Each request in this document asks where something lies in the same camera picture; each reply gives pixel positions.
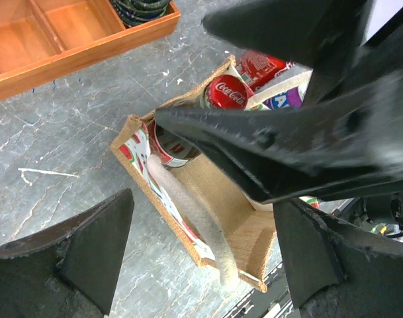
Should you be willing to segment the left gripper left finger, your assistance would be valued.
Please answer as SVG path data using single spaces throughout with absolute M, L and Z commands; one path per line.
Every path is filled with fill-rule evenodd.
M 109 315 L 133 210 L 132 191 L 124 189 L 0 246 L 0 317 Z

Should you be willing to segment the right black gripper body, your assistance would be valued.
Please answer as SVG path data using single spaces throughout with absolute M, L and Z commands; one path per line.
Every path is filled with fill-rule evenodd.
M 367 3 L 313 67 L 304 103 L 334 99 L 397 69 L 403 70 L 403 1 Z

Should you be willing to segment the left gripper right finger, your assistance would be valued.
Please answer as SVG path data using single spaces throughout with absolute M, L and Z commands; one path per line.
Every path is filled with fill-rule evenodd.
M 301 317 L 403 317 L 403 242 L 300 199 L 273 208 L 292 303 Z

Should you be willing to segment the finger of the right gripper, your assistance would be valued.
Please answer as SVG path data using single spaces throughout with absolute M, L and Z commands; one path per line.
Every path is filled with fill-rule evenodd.
M 309 68 L 344 65 L 361 41 L 371 6 L 352 0 L 241 1 L 207 13 L 202 25 L 234 46 Z
M 184 120 L 194 145 L 252 199 L 403 191 L 403 73 L 301 109 Z

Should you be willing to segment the glass cola bottle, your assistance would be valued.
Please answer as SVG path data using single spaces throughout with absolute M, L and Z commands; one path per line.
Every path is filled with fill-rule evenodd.
M 237 76 L 224 74 L 216 76 L 194 97 L 185 97 L 173 102 L 165 109 L 154 113 L 148 126 L 151 153 L 161 160 L 166 168 L 179 168 L 194 160 L 201 151 L 194 145 L 195 132 L 184 120 L 201 118 L 210 113 L 243 111 L 253 95 L 250 88 Z

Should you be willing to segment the burlap canvas watermelon bag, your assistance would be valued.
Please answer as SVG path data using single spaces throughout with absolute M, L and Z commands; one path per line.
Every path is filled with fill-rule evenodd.
M 175 206 L 146 169 L 146 157 L 151 152 L 149 126 L 153 118 L 153 113 L 142 117 L 128 116 L 113 140 L 111 150 L 182 242 L 195 264 L 215 268 L 214 254 L 188 214 Z M 238 186 L 203 155 L 173 169 L 172 173 L 218 221 L 232 250 L 240 279 L 266 292 L 266 267 L 276 238 L 273 208 L 254 207 Z

